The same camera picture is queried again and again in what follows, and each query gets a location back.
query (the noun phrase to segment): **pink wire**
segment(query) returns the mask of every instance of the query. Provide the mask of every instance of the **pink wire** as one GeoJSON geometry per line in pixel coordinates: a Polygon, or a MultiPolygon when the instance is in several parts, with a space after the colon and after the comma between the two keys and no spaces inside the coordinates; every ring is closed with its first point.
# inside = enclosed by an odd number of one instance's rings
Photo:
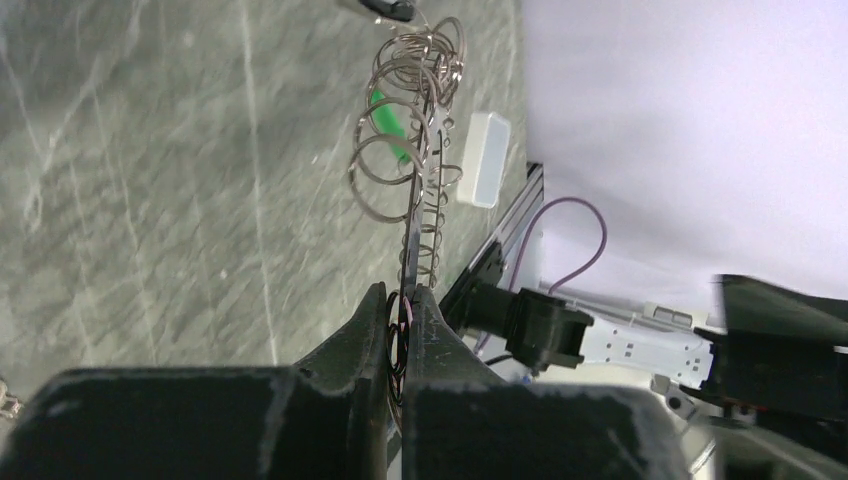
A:
{"type": "MultiPolygon", "coordinates": [[[[524,260],[524,253],[527,250],[527,244],[530,243],[530,235],[533,234],[533,230],[536,228],[536,224],[539,223],[539,220],[542,218],[542,215],[544,215],[548,210],[550,210],[551,208],[553,208],[557,205],[561,205],[563,203],[577,203],[577,204],[583,205],[584,207],[591,210],[593,214],[595,214],[595,218],[598,219],[598,223],[601,226],[601,243],[600,243],[600,245],[598,245],[598,250],[592,256],[592,258],[589,259],[589,261],[584,263],[577,270],[574,270],[573,272],[562,277],[561,279],[557,280],[553,285],[551,285],[551,288],[548,289],[548,295],[553,295],[553,293],[555,291],[557,291],[557,289],[559,289],[560,287],[562,287],[566,283],[570,282],[571,280],[574,280],[576,277],[578,277],[580,274],[582,274],[586,270],[589,270],[590,268],[592,268],[592,266],[598,261],[598,259],[601,258],[601,255],[604,254],[604,250],[606,250],[606,248],[607,248],[608,231],[607,231],[607,222],[606,222],[606,220],[604,220],[604,216],[601,214],[600,210],[598,210],[594,205],[592,205],[591,203],[589,203],[586,200],[583,200],[582,198],[578,198],[578,197],[557,198],[556,200],[551,201],[550,203],[548,203],[547,205],[545,205],[541,209],[539,209],[539,211],[536,212],[536,215],[533,215],[533,219],[530,220],[530,224],[527,226],[527,232],[524,234],[524,239],[521,241],[521,247],[518,249],[518,257],[516,258],[515,266],[512,269],[512,276],[509,279],[509,291],[510,292],[515,288],[515,282],[516,282],[516,280],[518,280],[518,271],[521,268],[521,262],[524,260]]],[[[491,338],[491,335],[489,335],[488,333],[484,334],[483,338],[480,339],[480,342],[478,342],[477,346],[474,347],[474,353],[475,354],[479,354],[483,350],[483,347],[485,347],[486,343],[489,342],[489,338],[491,338]]]]}

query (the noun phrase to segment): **spiral wire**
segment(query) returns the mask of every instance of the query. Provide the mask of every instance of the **spiral wire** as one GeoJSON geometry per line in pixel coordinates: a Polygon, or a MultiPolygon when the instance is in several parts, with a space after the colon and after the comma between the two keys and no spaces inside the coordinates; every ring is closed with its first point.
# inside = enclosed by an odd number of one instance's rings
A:
{"type": "MultiPolygon", "coordinates": [[[[348,168],[348,182],[354,200],[363,212],[377,222],[396,224],[408,221],[411,213],[423,202],[416,273],[417,276],[426,277],[426,283],[422,283],[430,288],[438,283],[436,273],[442,243],[441,230],[445,224],[445,207],[449,202],[445,189],[462,176],[459,166],[445,162],[445,150],[450,146],[448,132],[454,126],[450,111],[454,94],[462,80],[465,51],[462,25],[453,17],[445,18],[434,27],[430,27],[424,19],[423,26],[415,30],[395,30],[394,36],[383,44],[374,58],[372,76],[366,88],[366,108],[361,112],[353,131],[354,148],[348,168]],[[453,30],[453,37],[448,34],[450,30],[453,30]],[[384,98],[373,101],[377,91],[383,93],[384,98]],[[377,128],[373,114],[385,106],[409,112],[410,124],[406,138],[381,133],[377,128]],[[378,175],[365,161],[364,155],[366,148],[374,144],[404,151],[412,171],[403,173],[404,167],[399,163],[396,177],[378,175]],[[357,184],[359,174],[378,185],[396,187],[409,184],[410,188],[418,190],[410,192],[411,204],[405,213],[384,213],[365,199],[357,184]],[[414,182],[416,176],[427,180],[414,182]]],[[[402,242],[403,249],[399,255],[401,266],[409,248],[406,234],[402,242]]],[[[408,298],[397,291],[392,292],[386,305],[389,318],[394,317],[392,311],[398,298],[398,319],[390,321],[387,327],[386,351],[390,365],[389,403],[395,424],[400,430],[412,308],[408,298]]]]}

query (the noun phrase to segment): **metal spring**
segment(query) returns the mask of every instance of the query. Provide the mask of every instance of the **metal spring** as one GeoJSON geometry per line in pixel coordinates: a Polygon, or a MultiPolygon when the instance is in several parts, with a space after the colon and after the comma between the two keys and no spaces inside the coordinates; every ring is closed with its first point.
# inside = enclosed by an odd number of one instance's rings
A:
{"type": "MultiPolygon", "coordinates": [[[[360,114],[353,132],[354,150],[348,168],[348,181],[354,199],[371,219],[380,223],[401,223],[406,221],[408,211],[391,215],[372,207],[357,186],[358,172],[372,182],[385,186],[410,184],[414,175],[421,177],[425,171],[429,173],[426,185],[422,185],[415,194],[417,201],[411,207],[417,207],[422,201],[425,204],[418,275],[427,277],[426,285],[430,288],[438,283],[436,271],[440,260],[441,229],[445,223],[444,207],[449,202],[445,188],[458,181],[462,175],[459,166],[444,162],[444,150],[450,145],[448,131],[453,128],[454,121],[449,115],[465,67],[465,49],[462,26],[453,17],[442,20],[432,28],[425,20],[425,25],[419,30],[396,32],[374,58],[365,97],[366,109],[360,114]],[[455,30],[456,39],[444,32],[447,27],[455,30]],[[389,95],[386,92],[389,88],[400,93],[389,95]],[[386,98],[372,102],[377,90],[383,92],[386,98]],[[379,132],[373,113],[387,105],[409,111],[410,129],[407,138],[379,132]],[[384,178],[376,174],[363,156],[364,150],[375,143],[402,149],[411,160],[412,171],[407,174],[400,172],[396,178],[384,178]],[[448,171],[453,172],[453,175],[446,174],[448,171]]],[[[407,244],[405,235],[403,244],[407,244]]],[[[401,263],[404,256],[405,251],[401,251],[401,263]]]]}

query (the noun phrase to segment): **white eraser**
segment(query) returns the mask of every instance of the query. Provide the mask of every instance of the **white eraser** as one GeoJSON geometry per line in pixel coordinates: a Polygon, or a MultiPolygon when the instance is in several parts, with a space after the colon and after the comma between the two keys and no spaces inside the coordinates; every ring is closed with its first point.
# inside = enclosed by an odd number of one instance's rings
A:
{"type": "Polygon", "coordinates": [[[509,120],[497,113],[471,115],[462,155],[462,179],[456,187],[458,201],[482,208],[498,203],[511,130],[509,120]]]}

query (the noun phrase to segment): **metal chain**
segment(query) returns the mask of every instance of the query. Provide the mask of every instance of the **metal chain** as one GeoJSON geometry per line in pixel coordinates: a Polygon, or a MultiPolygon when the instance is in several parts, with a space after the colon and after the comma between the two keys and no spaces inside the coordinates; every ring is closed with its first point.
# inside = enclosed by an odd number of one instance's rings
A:
{"type": "Polygon", "coordinates": [[[15,421],[21,414],[24,403],[16,396],[9,393],[6,382],[0,380],[0,418],[7,421],[15,421]]]}

